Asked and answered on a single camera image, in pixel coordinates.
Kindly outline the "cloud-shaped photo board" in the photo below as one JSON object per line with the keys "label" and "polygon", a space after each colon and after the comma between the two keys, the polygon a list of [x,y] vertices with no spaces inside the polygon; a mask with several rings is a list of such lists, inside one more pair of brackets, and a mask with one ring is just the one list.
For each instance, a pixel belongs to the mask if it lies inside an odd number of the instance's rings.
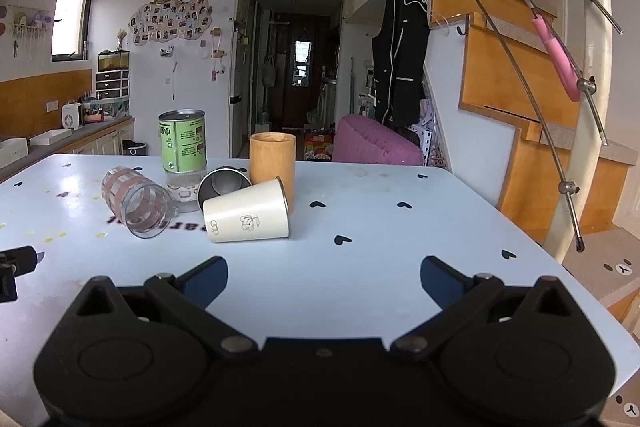
{"label": "cloud-shaped photo board", "polygon": [[206,34],[213,21],[208,0],[153,0],[142,5],[129,19],[132,43],[165,43],[177,38],[196,40]]}

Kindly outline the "window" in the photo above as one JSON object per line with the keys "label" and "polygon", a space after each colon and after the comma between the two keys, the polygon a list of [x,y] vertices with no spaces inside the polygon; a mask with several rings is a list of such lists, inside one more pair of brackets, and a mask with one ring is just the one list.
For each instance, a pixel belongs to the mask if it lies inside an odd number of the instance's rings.
{"label": "window", "polygon": [[53,62],[85,61],[91,0],[56,0],[52,29]]}

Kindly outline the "white small appliance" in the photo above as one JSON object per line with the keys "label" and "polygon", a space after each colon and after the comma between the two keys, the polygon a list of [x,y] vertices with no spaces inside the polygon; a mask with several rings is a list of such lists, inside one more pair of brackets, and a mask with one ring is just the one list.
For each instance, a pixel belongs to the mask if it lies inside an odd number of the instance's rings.
{"label": "white small appliance", "polygon": [[78,130],[84,125],[85,109],[81,103],[67,103],[61,109],[64,129]]}

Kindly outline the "green labelled tin can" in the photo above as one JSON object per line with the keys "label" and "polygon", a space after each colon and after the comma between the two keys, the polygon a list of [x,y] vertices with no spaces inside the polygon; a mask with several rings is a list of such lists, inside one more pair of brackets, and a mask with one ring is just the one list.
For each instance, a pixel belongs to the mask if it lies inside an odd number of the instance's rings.
{"label": "green labelled tin can", "polygon": [[176,109],[158,116],[160,157],[169,173],[201,171],[206,166],[205,112]]}

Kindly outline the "bamboo wooden cup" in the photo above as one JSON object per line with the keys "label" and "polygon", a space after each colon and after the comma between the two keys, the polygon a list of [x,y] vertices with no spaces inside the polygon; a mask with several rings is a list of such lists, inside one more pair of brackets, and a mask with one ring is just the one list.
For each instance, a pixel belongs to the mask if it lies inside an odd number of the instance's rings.
{"label": "bamboo wooden cup", "polygon": [[279,178],[284,188],[288,213],[295,209],[296,138],[283,132],[260,132],[250,137],[250,182]]}

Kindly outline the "small drawer organiser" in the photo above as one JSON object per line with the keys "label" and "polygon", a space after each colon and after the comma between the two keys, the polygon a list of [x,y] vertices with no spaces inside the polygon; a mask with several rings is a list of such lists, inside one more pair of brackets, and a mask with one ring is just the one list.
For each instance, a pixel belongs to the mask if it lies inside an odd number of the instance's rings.
{"label": "small drawer organiser", "polygon": [[115,100],[128,98],[130,89],[130,52],[125,50],[104,51],[96,62],[96,98]]}

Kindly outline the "clear glass jar under can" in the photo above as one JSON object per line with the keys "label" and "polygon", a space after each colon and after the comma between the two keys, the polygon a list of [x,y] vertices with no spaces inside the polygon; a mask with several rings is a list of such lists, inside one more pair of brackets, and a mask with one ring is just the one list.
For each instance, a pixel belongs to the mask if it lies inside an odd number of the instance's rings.
{"label": "clear glass jar under can", "polygon": [[205,169],[183,173],[166,171],[167,191],[181,213],[200,209],[198,189],[205,173]]}

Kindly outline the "black hanging coat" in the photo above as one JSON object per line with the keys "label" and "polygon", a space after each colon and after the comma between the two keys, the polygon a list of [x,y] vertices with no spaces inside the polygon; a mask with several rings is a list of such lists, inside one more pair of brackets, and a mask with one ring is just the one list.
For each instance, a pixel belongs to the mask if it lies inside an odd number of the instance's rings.
{"label": "black hanging coat", "polygon": [[385,0],[381,29],[372,39],[380,124],[399,129],[419,121],[430,32],[430,0]]}

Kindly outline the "pink upholstered chair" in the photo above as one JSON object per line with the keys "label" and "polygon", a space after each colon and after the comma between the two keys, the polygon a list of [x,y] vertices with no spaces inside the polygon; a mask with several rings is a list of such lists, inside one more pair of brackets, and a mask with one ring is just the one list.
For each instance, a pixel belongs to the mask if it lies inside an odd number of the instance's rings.
{"label": "pink upholstered chair", "polygon": [[393,166],[423,166],[416,144],[379,122],[357,114],[344,116],[337,124],[333,162]]}

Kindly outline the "white curved hoop stand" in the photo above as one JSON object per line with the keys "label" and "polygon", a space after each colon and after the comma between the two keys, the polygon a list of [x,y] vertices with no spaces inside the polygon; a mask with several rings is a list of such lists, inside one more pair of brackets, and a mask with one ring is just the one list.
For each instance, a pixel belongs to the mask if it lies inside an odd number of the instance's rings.
{"label": "white curved hoop stand", "polygon": [[585,0],[584,64],[572,83],[579,112],[561,196],[544,239],[544,250],[562,262],[574,243],[585,247],[579,221],[596,174],[601,148],[608,144],[604,122],[612,83],[613,34],[620,30],[611,14],[612,0]]}

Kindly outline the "white paper cup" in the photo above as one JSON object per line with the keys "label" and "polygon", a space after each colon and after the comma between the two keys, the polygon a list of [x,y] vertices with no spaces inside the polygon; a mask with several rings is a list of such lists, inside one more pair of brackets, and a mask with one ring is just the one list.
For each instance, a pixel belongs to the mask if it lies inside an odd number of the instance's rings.
{"label": "white paper cup", "polygon": [[288,200],[279,178],[207,199],[203,217],[214,243],[286,239],[291,233]]}

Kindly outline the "wooden staircase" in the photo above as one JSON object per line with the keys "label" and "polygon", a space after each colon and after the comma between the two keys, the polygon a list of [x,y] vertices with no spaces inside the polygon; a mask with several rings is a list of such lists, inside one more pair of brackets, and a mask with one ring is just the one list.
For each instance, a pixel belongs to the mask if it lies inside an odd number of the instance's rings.
{"label": "wooden staircase", "polygon": [[[512,32],[532,32],[544,13],[526,0],[434,0],[442,16],[465,23],[465,56],[459,108],[515,129],[498,208],[544,246],[559,202],[579,112],[579,100],[562,87],[555,61],[561,41],[532,44]],[[600,157],[586,207],[582,236],[611,224],[615,202],[606,196],[598,213],[586,209],[593,190],[622,193],[622,170],[600,171]]]}

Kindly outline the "clear glass pink-banded cup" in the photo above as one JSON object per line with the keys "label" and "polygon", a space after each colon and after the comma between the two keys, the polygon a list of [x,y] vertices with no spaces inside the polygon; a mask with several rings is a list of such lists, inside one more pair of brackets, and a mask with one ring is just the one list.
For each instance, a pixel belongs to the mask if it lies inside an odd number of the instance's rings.
{"label": "clear glass pink-banded cup", "polygon": [[108,170],[101,193],[115,218],[138,239],[159,236],[179,213],[165,187],[131,168]]}

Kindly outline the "steel metal cup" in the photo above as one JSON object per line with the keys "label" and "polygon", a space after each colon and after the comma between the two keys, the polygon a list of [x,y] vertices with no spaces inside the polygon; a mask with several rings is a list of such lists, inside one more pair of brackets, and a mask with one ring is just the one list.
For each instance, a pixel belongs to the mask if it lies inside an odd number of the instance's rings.
{"label": "steel metal cup", "polygon": [[244,168],[231,166],[218,167],[204,176],[198,186],[198,207],[204,208],[204,202],[252,185]]}

